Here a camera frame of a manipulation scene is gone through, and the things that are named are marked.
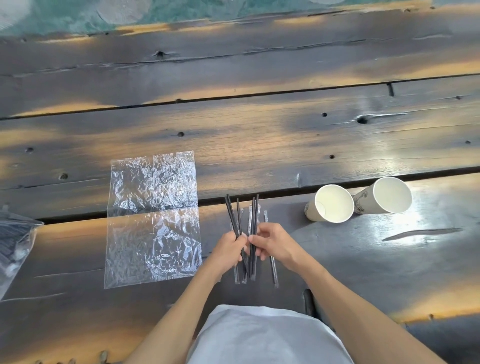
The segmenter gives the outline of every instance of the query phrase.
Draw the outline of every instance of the hand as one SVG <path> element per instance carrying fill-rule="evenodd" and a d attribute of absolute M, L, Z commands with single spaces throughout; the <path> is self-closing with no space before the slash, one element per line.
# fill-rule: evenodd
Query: hand
<path fill-rule="evenodd" d="M 235 233 L 229 231 L 222 235 L 204 265 L 210 266 L 219 276 L 242 261 L 241 251 L 247 244 L 247 236 L 235 239 Z"/>
<path fill-rule="evenodd" d="M 309 256 L 280 224 L 272 222 L 258 224 L 257 235 L 250 235 L 248 241 L 257 247 L 256 255 L 261 260 L 271 255 L 294 272 L 297 272 L 299 263 Z"/>

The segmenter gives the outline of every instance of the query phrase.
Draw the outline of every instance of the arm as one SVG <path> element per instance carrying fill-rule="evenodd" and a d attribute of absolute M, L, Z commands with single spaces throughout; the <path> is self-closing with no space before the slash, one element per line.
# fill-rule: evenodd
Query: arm
<path fill-rule="evenodd" d="M 245 236 L 235 240 L 233 231 L 224 234 L 185 292 L 124 363 L 184 363 L 210 291 L 222 274 L 241 260 L 246 242 Z"/>
<path fill-rule="evenodd" d="M 333 278 L 278 224 L 261 223 L 249 241 L 298 273 L 326 312 L 356 364 L 444 364 L 388 316 Z"/>

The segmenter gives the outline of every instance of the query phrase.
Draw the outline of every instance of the left hand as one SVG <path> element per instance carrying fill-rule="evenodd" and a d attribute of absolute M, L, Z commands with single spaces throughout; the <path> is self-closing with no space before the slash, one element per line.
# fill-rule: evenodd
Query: left hand
<path fill-rule="evenodd" d="M 223 275 L 230 268 L 241 262 L 241 251 L 247 244 L 247 236 L 235 239 L 235 233 L 229 231 L 222 235 L 204 265 L 210 266 L 218 275 Z"/>

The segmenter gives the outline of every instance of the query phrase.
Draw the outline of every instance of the cup rim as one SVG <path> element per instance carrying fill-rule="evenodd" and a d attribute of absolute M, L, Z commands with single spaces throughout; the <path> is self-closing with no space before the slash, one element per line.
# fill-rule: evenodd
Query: cup rim
<path fill-rule="evenodd" d="M 407 188 L 408 194 L 409 194 L 409 196 L 410 196 L 410 204 L 409 204 L 409 206 L 405 209 L 405 211 L 407 211 L 407 210 L 410 208 L 410 206 L 412 206 L 413 196 L 412 196 L 412 191 L 410 190 L 410 187 L 409 187 L 405 182 L 403 182 L 401 179 L 399 179 L 399 178 L 397 178 L 397 177 L 385 176 L 385 177 L 381 177 L 381 178 L 377 179 L 377 180 L 373 183 L 373 187 L 372 187 L 373 198 L 375 199 L 375 202 L 378 204 L 378 206 L 379 206 L 380 208 L 382 208 L 383 210 L 385 210 L 386 212 L 388 212 L 389 214 L 396 214 L 396 215 L 403 214 L 405 211 L 402 211 L 402 212 L 393 212 L 393 211 L 390 211 L 388 208 L 383 207 L 383 206 L 380 204 L 380 202 L 378 201 L 377 196 L 375 195 L 375 187 L 376 187 L 377 183 L 378 183 L 379 181 L 389 180 L 389 179 L 390 179 L 390 180 L 400 181 L 401 184 L 404 185 L 404 186 Z"/>
<path fill-rule="evenodd" d="M 350 196 L 350 200 L 351 200 L 351 212 L 350 212 L 350 215 L 349 215 L 346 219 L 344 219 L 344 220 L 341 220 L 341 221 L 330 221 L 330 220 L 327 220 L 324 215 L 322 215 L 320 212 L 318 212 L 319 210 L 318 210 L 318 206 L 317 206 L 317 195 L 318 195 L 318 193 L 319 193 L 323 188 L 329 187 L 329 186 L 339 187 L 341 190 L 345 191 L 346 194 L 348 194 L 348 196 Z M 323 219 L 325 219 L 325 221 L 331 222 L 331 223 L 333 223 L 333 224 L 340 224 L 340 223 L 342 223 L 342 222 L 347 221 L 349 218 L 352 217 L 353 212 L 355 211 L 355 202 L 353 201 L 353 196 L 351 195 L 351 193 L 348 192 L 348 190 L 345 189 L 345 188 L 343 188 L 342 186 L 339 186 L 338 184 L 334 184 L 334 183 L 326 184 L 325 186 L 320 187 L 320 188 L 318 189 L 318 191 L 315 193 L 315 197 L 314 197 L 314 199 L 313 199 L 313 202 L 315 203 L 315 208 L 317 209 L 318 214 L 319 214 Z"/>

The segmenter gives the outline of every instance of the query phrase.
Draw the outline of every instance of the white paper cup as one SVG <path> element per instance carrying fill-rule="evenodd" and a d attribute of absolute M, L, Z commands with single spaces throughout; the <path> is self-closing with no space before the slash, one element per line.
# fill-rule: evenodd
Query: white paper cup
<path fill-rule="evenodd" d="M 353 214 L 353 199 L 348 191 L 336 184 L 320 188 L 315 198 L 305 205 L 305 216 L 311 221 L 344 222 Z"/>
<path fill-rule="evenodd" d="M 353 196 L 357 214 L 403 214 L 412 204 L 412 192 L 395 177 L 382 177 Z"/>

